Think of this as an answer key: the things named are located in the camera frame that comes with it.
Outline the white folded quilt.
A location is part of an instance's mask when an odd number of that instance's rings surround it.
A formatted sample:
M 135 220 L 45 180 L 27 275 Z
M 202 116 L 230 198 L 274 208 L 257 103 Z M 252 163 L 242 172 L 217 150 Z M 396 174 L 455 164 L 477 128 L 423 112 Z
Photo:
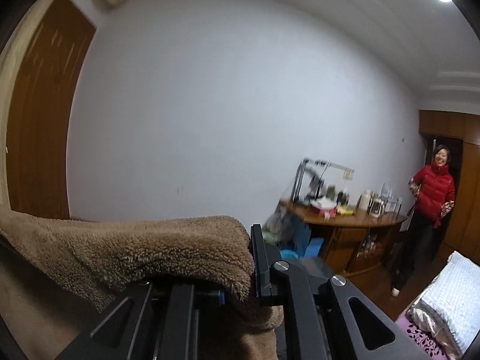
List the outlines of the white folded quilt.
M 479 333 L 479 266 L 458 252 L 413 301 L 407 316 L 449 359 L 461 359 Z

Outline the woman in red jacket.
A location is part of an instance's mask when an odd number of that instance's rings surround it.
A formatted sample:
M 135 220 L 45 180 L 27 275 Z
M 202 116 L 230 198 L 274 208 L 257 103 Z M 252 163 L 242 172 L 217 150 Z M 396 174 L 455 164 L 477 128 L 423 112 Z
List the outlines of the woman in red jacket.
M 423 264 L 434 230 L 455 205 L 455 183 L 449 172 L 450 160 L 448 147 L 439 145 L 433 152 L 431 163 L 423 166 L 408 182 L 416 201 L 407 234 L 394 263 L 392 297 L 399 296 L 416 269 Z

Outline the brown wooden wardrobe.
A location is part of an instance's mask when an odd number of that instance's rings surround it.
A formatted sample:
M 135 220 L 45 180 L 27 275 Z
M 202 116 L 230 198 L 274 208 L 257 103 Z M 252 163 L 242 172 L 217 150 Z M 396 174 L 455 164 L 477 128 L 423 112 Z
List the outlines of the brown wooden wardrobe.
M 456 203 L 439 256 L 456 250 L 479 262 L 479 116 L 450 111 L 419 111 L 419 133 L 451 148 L 458 174 Z

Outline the brown fleece jacket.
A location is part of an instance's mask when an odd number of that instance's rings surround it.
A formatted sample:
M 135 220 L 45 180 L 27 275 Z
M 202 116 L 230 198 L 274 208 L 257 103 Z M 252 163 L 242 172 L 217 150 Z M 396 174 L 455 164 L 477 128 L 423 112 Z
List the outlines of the brown fleece jacket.
M 1 317 L 14 359 L 54 359 L 129 284 L 211 281 L 231 306 L 201 328 L 205 359 L 275 359 L 279 306 L 254 298 L 250 237 L 229 216 L 95 223 L 1 210 Z

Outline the blue plastic basin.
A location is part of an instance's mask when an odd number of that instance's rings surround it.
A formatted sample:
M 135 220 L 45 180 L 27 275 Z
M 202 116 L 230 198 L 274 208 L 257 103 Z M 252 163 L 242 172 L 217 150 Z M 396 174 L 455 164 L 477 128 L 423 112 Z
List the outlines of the blue plastic basin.
M 299 256 L 294 250 L 280 250 L 282 260 L 298 259 Z

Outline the brown wooden door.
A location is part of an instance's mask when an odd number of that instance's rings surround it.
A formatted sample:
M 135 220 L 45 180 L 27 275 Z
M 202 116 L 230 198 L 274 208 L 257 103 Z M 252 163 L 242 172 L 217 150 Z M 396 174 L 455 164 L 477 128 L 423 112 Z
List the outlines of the brown wooden door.
M 72 100 L 95 27 L 71 0 L 54 0 L 21 61 L 7 124 L 14 211 L 69 219 L 66 152 Z

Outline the white desk lamp frame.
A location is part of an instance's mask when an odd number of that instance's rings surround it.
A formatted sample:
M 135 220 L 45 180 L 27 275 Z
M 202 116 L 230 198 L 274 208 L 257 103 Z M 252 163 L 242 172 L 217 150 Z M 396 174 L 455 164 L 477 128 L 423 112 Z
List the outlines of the white desk lamp frame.
M 320 197 L 321 189 L 325 185 L 324 175 L 329 169 L 343 172 L 345 180 L 351 180 L 355 173 L 353 168 L 343 166 L 331 161 L 322 159 L 304 158 L 297 167 L 293 187 L 289 200 L 292 203 L 303 203 L 309 200 L 316 200 Z M 305 176 L 309 176 L 308 191 L 304 197 L 301 196 Z

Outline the round wooden desk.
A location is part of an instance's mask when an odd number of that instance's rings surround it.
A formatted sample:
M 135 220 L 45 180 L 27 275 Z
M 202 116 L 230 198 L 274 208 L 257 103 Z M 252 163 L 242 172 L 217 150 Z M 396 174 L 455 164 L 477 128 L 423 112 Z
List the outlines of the round wooden desk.
M 396 213 L 375 218 L 362 210 L 325 219 L 318 210 L 286 199 L 281 199 L 279 206 L 308 225 L 312 238 L 324 240 L 319 256 L 334 272 L 348 276 L 369 272 L 384 263 L 407 219 Z

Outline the plastic bag of items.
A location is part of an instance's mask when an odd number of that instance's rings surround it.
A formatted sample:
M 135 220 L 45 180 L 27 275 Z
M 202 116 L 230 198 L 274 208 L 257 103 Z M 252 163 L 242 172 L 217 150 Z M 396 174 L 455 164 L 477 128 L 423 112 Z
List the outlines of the plastic bag of items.
M 294 235 L 291 213 L 283 209 L 275 211 L 262 226 L 262 235 L 270 245 L 289 242 Z

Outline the white kettle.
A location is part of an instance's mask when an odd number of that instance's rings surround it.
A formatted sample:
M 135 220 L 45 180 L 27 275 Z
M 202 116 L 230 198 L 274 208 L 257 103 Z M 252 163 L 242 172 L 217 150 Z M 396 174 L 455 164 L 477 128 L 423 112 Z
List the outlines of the white kettle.
M 370 207 L 372 201 L 372 192 L 369 190 L 364 191 L 363 194 L 360 195 L 356 208 L 360 211 L 367 211 Z

